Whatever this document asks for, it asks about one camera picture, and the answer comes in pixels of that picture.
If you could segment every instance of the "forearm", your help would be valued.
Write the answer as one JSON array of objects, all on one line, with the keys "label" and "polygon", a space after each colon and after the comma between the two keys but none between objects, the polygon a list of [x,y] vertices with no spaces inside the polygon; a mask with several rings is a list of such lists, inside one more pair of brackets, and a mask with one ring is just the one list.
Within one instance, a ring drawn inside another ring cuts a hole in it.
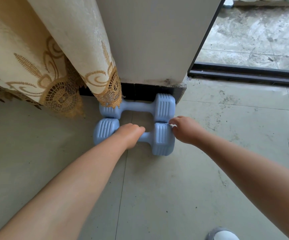
[{"label": "forearm", "polygon": [[0,239],[77,239],[125,150],[113,135],[83,154],[3,227]]},{"label": "forearm", "polygon": [[249,200],[289,237],[289,170],[210,133],[194,144],[208,154]]}]

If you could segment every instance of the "black door frame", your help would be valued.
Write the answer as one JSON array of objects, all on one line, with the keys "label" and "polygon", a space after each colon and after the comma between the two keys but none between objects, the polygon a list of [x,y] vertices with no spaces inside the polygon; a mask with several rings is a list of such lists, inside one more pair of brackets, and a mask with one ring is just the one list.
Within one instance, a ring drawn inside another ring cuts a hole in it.
[{"label": "black door frame", "polygon": [[202,39],[196,55],[188,70],[188,76],[197,78],[207,78],[214,80],[228,80],[248,83],[261,83],[270,85],[289,86],[289,70],[278,70],[270,68],[256,68],[239,65],[226,65],[216,63],[196,62],[199,52],[201,51],[210,30],[220,13],[225,0],[220,4],[211,20],[211,23]]}]

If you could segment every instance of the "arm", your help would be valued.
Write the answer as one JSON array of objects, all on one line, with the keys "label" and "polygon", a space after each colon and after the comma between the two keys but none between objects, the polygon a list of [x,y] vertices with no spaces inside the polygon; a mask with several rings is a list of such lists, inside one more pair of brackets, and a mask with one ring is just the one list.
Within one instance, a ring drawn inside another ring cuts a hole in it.
[{"label": "arm", "polygon": [[203,129],[195,120],[170,120],[174,135],[204,151],[245,196],[289,237],[289,170]]},{"label": "arm", "polygon": [[145,129],[121,126],[55,176],[0,230],[0,239],[77,239],[118,159]]}]

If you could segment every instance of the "beige tile floor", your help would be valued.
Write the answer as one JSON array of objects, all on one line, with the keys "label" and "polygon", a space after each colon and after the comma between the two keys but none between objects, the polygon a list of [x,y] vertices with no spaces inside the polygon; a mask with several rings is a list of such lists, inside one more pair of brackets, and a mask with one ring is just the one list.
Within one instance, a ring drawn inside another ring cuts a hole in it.
[{"label": "beige tile floor", "polygon": [[[65,119],[28,103],[0,103],[0,228],[51,178],[93,146],[101,116],[84,97],[86,118]],[[289,168],[289,88],[188,81],[176,115]],[[152,116],[124,112],[152,129]],[[124,153],[79,239],[204,239],[214,226],[240,239],[287,239],[203,152],[176,141],[168,157],[138,143]]]},{"label": "beige tile floor", "polygon": [[289,70],[289,7],[223,8],[197,61]]}]

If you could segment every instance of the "white sneaker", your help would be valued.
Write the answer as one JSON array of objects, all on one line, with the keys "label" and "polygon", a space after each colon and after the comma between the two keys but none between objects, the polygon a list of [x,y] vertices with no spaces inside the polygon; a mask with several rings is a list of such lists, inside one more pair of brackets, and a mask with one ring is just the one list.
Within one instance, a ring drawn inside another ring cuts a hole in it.
[{"label": "white sneaker", "polygon": [[211,230],[205,240],[239,240],[239,238],[230,230],[219,226]]}]

